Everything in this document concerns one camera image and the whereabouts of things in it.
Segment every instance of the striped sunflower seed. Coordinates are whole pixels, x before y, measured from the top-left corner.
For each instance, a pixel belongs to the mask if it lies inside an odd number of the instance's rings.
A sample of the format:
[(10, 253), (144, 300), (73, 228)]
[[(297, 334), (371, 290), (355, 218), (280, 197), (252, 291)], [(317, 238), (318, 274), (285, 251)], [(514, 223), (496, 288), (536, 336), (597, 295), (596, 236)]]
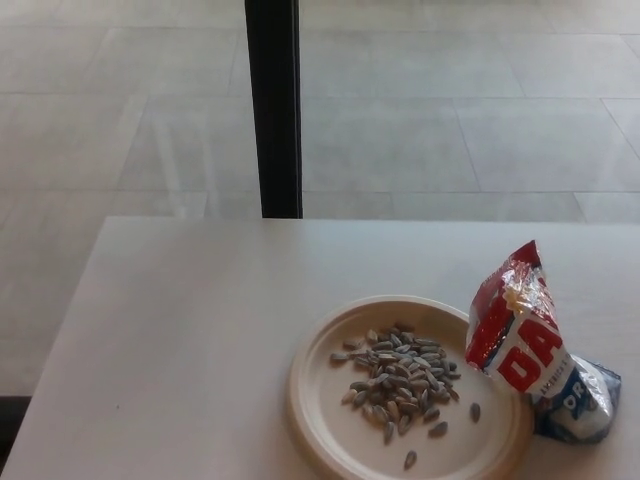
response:
[(420, 411), (420, 408), (417, 405), (409, 402), (401, 403), (398, 405), (398, 409), (405, 415), (415, 415)]
[(387, 378), (389, 378), (389, 374), (388, 373), (381, 373), (376, 377), (376, 385), (380, 385), (382, 382), (384, 382)]
[(430, 407), (422, 417), (424, 423), (429, 423), (440, 417), (440, 409), (437, 407)]
[(354, 390), (353, 388), (349, 389), (347, 393), (345, 393), (344, 396), (342, 397), (342, 404), (345, 405), (347, 403), (353, 402), (353, 399), (356, 398), (357, 394), (358, 394), (357, 390)]
[(346, 353), (332, 353), (329, 357), (329, 361), (334, 365), (342, 365), (347, 360), (349, 360), (349, 355)]
[(398, 422), (398, 435), (402, 437), (409, 431), (412, 424), (411, 417), (409, 415), (403, 415)]
[(362, 343), (362, 340), (345, 340), (342, 342), (342, 346), (347, 350), (358, 350)]
[(394, 422), (400, 421), (400, 410), (398, 409), (398, 404), (393, 400), (387, 402), (387, 411), (389, 412), (389, 416)]
[(378, 342), (375, 345), (373, 345), (371, 347), (373, 350), (377, 351), (377, 350), (392, 350), (393, 349), (393, 343), (391, 342)]
[(431, 438), (442, 437), (444, 434), (447, 433), (448, 429), (449, 429), (449, 424), (447, 422), (440, 422), (431, 430), (429, 430), (429, 436)]
[(353, 382), (349, 385), (349, 388), (355, 390), (356, 392), (361, 392), (363, 390), (369, 390), (371, 386), (367, 382)]
[(395, 431), (396, 426), (393, 422), (387, 422), (384, 426), (384, 444), (389, 445), (391, 439), (393, 438), (393, 432)]
[(394, 333), (389, 334), (389, 340), (391, 341), (391, 343), (393, 343), (393, 347), (394, 348), (398, 348), (398, 347), (402, 346), (402, 341), (400, 341), (398, 336), (395, 335)]
[(369, 392), (367, 390), (362, 390), (353, 398), (353, 408), (360, 408), (364, 405), (364, 402), (367, 401), (367, 396)]
[(367, 332), (367, 342), (369, 342), (369, 344), (373, 345), (375, 343), (378, 343), (378, 334), (376, 333), (375, 330), (369, 330)]
[(391, 420), (387, 411), (380, 405), (373, 407), (373, 414), (376, 417), (376, 421), (382, 425), (385, 425)]
[(407, 457), (404, 459), (404, 469), (409, 470), (416, 464), (417, 460), (418, 454), (415, 452), (415, 450), (410, 450), (409, 453), (407, 453)]
[(430, 338), (416, 338), (414, 340), (421, 347), (439, 347), (440, 344)]
[(480, 420), (480, 405), (477, 403), (472, 403), (471, 408), (469, 408), (469, 413), (471, 414), (471, 420), (473, 423), (478, 423)]

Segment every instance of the plate rim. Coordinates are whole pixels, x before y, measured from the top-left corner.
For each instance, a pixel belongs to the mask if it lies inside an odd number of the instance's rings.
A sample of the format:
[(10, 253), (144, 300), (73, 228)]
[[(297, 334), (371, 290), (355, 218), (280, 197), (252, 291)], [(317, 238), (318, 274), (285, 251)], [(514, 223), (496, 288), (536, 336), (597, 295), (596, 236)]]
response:
[[(327, 449), (324, 448), (322, 443), (316, 438), (316, 435), (313, 434), (311, 428), (307, 425), (307, 422), (304, 421), (304, 407), (300, 402), (298, 392), (300, 390), (301, 372), (306, 365), (307, 352), (311, 350), (311, 347), (316, 343), (317, 339), (322, 336), (324, 331), (330, 330), (336, 323), (343, 321), (341, 317), (343, 317), (346, 313), (367, 305), (374, 305), (376, 303), (385, 302), (407, 302), (437, 308), (446, 313), (449, 313), (450, 315), (453, 315), (467, 325), (469, 323), (469, 316), (466, 313), (437, 300), (432, 300), (415, 295), (374, 295), (354, 300), (346, 305), (335, 308), (327, 315), (325, 315), (320, 321), (314, 324), (313, 328), (302, 339), (298, 348), (296, 348), (293, 360), (291, 362), (286, 387), (286, 411), (289, 418), (291, 432), (294, 433), (298, 440), (301, 441), (302, 445), (300, 446), (303, 449), (303, 453), (308, 454), (305, 456), (310, 457), (308, 459), (311, 461), (314, 467), (319, 468), (323, 473), (330, 475), (332, 478), (341, 478), (345, 480), (363, 480), (361, 476), (347, 469), (344, 465), (342, 465), (341, 462), (336, 461), (333, 456), (327, 451)], [(508, 465), (505, 467), (505, 469), (509, 473), (513, 473), (513, 471), (520, 464), (525, 452), (527, 451), (526, 447), (533, 437), (533, 411), (530, 408), (526, 408), (526, 402), (522, 399), (522, 397), (520, 403), (523, 404), (520, 409), (522, 412), (523, 420), (525, 423), (530, 424), (531, 433), (529, 435), (519, 435), (523, 438), (520, 439), (520, 442), (514, 442), (514, 444), (523, 443), (523, 445), (520, 445), (519, 448), (514, 449), (516, 451), (515, 455), (509, 455), (507, 457), (509, 458), (509, 461), (506, 462), (508, 463)], [(480, 477), (474, 478), (487, 478), (482, 476), (483, 472), (485, 471), (480, 471)]]

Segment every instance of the tabletop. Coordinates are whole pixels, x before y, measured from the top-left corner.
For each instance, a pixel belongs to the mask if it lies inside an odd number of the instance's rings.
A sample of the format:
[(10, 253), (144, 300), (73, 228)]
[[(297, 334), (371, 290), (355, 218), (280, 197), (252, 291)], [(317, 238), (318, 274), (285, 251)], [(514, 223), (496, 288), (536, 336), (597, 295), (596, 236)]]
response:
[(637, 478), (640, 228), (143, 217), (105, 222), (2, 478), (316, 478), (284, 417), (300, 337), (371, 295), (468, 311), (532, 238), (567, 348), (623, 393), (602, 444), (536, 437), (518, 478)]

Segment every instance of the pile of sunflower seeds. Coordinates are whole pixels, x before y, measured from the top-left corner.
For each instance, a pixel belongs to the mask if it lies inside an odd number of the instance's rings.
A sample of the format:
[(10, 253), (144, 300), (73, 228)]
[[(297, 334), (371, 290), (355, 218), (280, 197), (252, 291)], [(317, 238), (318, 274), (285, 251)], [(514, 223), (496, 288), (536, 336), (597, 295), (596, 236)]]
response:
[[(447, 352), (437, 341), (416, 337), (413, 331), (413, 327), (401, 322), (384, 331), (369, 330), (364, 340), (345, 340), (347, 352), (330, 356), (334, 366), (352, 361), (355, 368), (368, 373), (368, 380), (349, 386), (342, 403), (361, 409), (367, 421), (381, 427), (385, 445), (396, 432), (400, 436), (406, 434), (419, 419), (423, 423), (440, 420), (439, 404), (460, 400), (453, 388), (461, 376), (456, 363), (447, 359)], [(474, 423), (478, 422), (477, 403), (472, 404), (470, 415)], [(447, 429), (446, 421), (438, 421), (428, 436), (442, 437)], [(405, 469), (416, 460), (416, 452), (410, 451)]]

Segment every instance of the gray floor tile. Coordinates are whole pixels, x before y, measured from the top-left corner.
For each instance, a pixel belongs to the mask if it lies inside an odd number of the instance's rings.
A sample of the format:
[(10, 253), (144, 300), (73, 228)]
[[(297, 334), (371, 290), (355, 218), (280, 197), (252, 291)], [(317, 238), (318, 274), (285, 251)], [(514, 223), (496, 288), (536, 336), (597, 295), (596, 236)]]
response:
[(302, 94), (317, 97), (374, 95), (371, 49), (371, 35), (363, 32), (302, 32)]
[(382, 97), (522, 96), (491, 35), (380, 33), (372, 39), (376, 90)]
[(540, 0), (558, 33), (640, 33), (636, 0)]
[(62, 0), (54, 18), (63, 25), (172, 27), (182, 0)]
[(102, 28), (0, 27), (0, 92), (73, 93)]
[(598, 100), (455, 105), (483, 191), (640, 190), (640, 160)]
[(304, 99), (308, 191), (477, 191), (450, 101)]
[(32, 395), (53, 337), (0, 340), (0, 395)]
[(576, 193), (591, 223), (640, 223), (640, 193)]
[(304, 192), (304, 218), (339, 218), (362, 220), (393, 219), (389, 193)]
[(0, 4), (0, 25), (47, 25), (62, 0), (4, 0)]
[(640, 97), (640, 59), (618, 35), (503, 35), (529, 97)]
[(236, 41), (232, 30), (113, 28), (85, 73), (82, 88), (225, 95)]
[(182, 0), (180, 27), (238, 28), (247, 26), (242, 0)]
[(260, 193), (253, 192), (209, 192), (207, 217), (224, 220), (256, 220), (262, 218)]
[(419, 31), (425, 29), (420, 0), (304, 0), (305, 29)]
[(114, 188), (145, 97), (3, 97), (0, 188)]
[(151, 97), (119, 188), (176, 192), (257, 190), (251, 99)]
[(427, 29), (441, 32), (550, 33), (553, 27), (536, 4), (424, 5)]
[(113, 195), (15, 196), (0, 231), (0, 338), (54, 338)]
[(640, 99), (603, 100), (607, 110), (640, 155)]
[(201, 218), (206, 192), (116, 192), (109, 215)]
[(582, 222), (571, 193), (394, 193), (395, 218), (500, 222)]

